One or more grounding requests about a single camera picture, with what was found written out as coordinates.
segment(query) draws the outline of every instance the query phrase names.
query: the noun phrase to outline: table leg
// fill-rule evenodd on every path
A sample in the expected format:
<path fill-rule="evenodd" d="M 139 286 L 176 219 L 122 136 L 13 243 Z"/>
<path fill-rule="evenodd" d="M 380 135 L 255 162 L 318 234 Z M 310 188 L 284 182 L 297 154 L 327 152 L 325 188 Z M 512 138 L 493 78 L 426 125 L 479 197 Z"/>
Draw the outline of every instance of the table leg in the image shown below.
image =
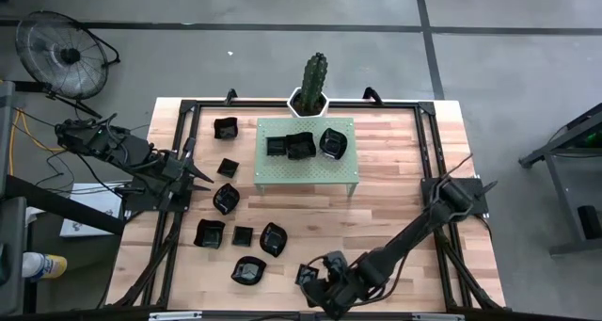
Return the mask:
<path fill-rule="evenodd" d="M 351 198 L 354 196 L 354 192 L 356 191 L 357 184 L 347 185 L 347 198 Z"/>

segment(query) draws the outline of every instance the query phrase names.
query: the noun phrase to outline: wooden tabletop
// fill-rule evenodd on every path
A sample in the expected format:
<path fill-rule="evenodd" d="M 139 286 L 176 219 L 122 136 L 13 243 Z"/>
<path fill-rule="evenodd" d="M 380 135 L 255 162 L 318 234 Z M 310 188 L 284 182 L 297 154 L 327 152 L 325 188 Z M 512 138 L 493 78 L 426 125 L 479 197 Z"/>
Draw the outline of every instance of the wooden tabletop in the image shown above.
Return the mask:
<path fill-rule="evenodd" d="M 181 98 L 158 98 L 150 123 L 149 141 L 158 149 L 170 149 Z M 456 101 L 435 101 L 436 117 L 448 169 L 469 153 L 460 105 Z M 359 185 L 349 201 L 344 185 L 268 186 L 261 196 L 253 185 L 253 158 L 257 118 L 290 117 L 286 108 L 203 108 L 195 149 L 195 164 L 215 180 L 212 192 L 196 192 L 184 215 L 174 268 L 170 309 L 296 311 L 307 310 L 307 302 L 294 284 L 299 264 L 342 250 L 348 261 L 375 247 L 381 247 L 420 213 L 422 168 L 414 114 L 407 109 L 334 109 L 331 117 L 353 117 L 356 123 Z M 234 140 L 214 139 L 215 119 L 237 117 L 239 136 Z M 186 123 L 184 136 L 188 134 Z M 428 124 L 426 133 L 431 144 Z M 240 163 L 233 179 L 216 173 L 226 157 Z M 437 174 L 435 162 L 433 174 Z M 466 162 L 455 177 L 474 175 Z M 213 207 L 214 192 L 231 183 L 241 194 L 236 209 L 222 216 Z M 193 244 L 202 219 L 226 223 L 219 249 Z M 108 292 L 107 303 L 123 296 L 149 261 L 157 214 L 147 212 L 130 222 L 121 239 L 119 254 Z M 278 258 L 261 250 L 259 236 L 274 222 L 289 236 Z M 231 244 L 234 226 L 252 227 L 251 248 Z M 487 230 L 476 218 L 459 224 L 465 262 L 485 291 L 504 305 L 494 252 Z M 243 286 L 230 278 L 243 256 L 255 256 L 267 263 L 261 281 Z M 451 268 L 454 296 L 461 301 L 457 275 Z M 325 269 L 318 265 L 324 275 Z M 163 267 L 158 270 L 158 296 Z M 408 256 L 394 294 L 381 302 L 354 311 L 441 312 L 445 310 L 432 236 Z"/>

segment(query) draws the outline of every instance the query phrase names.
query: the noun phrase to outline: gray floor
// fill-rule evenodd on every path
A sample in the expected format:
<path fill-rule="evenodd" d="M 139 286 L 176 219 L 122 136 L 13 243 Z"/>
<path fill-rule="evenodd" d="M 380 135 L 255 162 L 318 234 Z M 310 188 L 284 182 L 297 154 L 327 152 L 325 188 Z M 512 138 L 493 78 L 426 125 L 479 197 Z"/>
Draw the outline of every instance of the gray floor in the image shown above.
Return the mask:
<path fill-rule="evenodd" d="M 599 0 L 427 0 L 433 25 L 602 26 Z M 182 23 L 420 24 L 416 0 L 13 0 L 0 13 L 21 16 L 35 9 L 78 19 Z M 148 123 L 158 96 L 283 97 L 296 87 L 308 56 L 328 56 L 325 91 L 357 98 L 373 86 L 389 99 L 432 99 L 420 34 L 231 31 L 96 30 L 114 44 L 123 62 L 111 69 L 104 91 L 88 103 L 115 123 Z M 0 29 L 0 75 L 27 78 L 14 54 L 14 29 Z M 578 114 L 597 104 L 602 81 L 600 37 L 502 37 L 435 35 L 446 99 L 463 108 L 475 167 L 485 180 L 499 180 L 488 194 L 499 274 L 508 306 L 523 312 L 598 319 L 602 254 L 551 259 L 550 246 L 569 239 L 547 169 L 522 169 L 516 160 L 542 145 Z M 27 111 L 46 120 L 72 117 L 72 110 L 24 95 Z M 48 127 L 33 132 L 53 145 Z M 146 129 L 137 134 L 144 136 Z M 17 138 L 16 173 L 37 181 L 51 171 L 47 155 Z M 76 158 L 65 162 L 79 182 L 92 181 Z M 104 180 L 124 177 L 92 163 Z M 48 182 L 63 185 L 67 177 Z M 110 252 L 104 255 L 110 259 Z M 110 261 L 79 268 L 56 284 L 57 301 L 45 308 L 94 306 Z"/>

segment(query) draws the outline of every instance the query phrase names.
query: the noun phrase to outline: fan grille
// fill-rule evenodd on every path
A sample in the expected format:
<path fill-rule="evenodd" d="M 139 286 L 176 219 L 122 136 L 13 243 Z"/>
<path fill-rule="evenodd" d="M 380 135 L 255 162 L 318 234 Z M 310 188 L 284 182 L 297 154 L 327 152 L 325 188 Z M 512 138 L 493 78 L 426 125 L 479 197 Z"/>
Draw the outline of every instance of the fan grille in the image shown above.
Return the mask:
<path fill-rule="evenodd" d="M 87 99 L 106 84 L 106 54 L 75 20 L 51 11 L 29 14 L 17 27 L 17 53 L 25 69 L 47 90 Z"/>

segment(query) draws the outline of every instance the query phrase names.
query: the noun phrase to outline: yellow cable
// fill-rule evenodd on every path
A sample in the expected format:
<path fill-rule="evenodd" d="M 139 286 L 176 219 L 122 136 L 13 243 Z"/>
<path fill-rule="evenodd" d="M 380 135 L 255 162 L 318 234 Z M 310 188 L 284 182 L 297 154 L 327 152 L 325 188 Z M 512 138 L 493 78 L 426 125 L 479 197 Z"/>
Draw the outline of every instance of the yellow cable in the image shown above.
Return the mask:
<path fill-rule="evenodd" d="M 27 127 L 27 117 L 25 115 L 22 115 L 21 119 L 23 120 L 23 127 L 25 128 L 25 131 L 27 132 L 27 134 L 29 135 L 29 137 L 31 138 L 31 140 L 36 144 L 36 146 L 38 146 L 38 147 L 40 147 L 40 148 L 42 148 L 42 149 L 44 149 L 45 151 L 48 151 L 48 152 L 63 152 L 64 151 L 64 149 L 62 149 L 62 148 L 46 148 L 46 147 L 42 146 L 33 137 L 33 135 L 31 134 L 31 132 L 29 132 L 29 127 Z"/>
<path fill-rule="evenodd" d="M 10 129 L 10 143 L 8 146 L 8 174 L 14 174 L 14 167 L 12 165 L 12 150 L 15 144 L 15 126 L 21 117 L 21 112 L 17 112 L 17 116 L 15 117 L 15 121 L 12 123 L 13 126 Z"/>

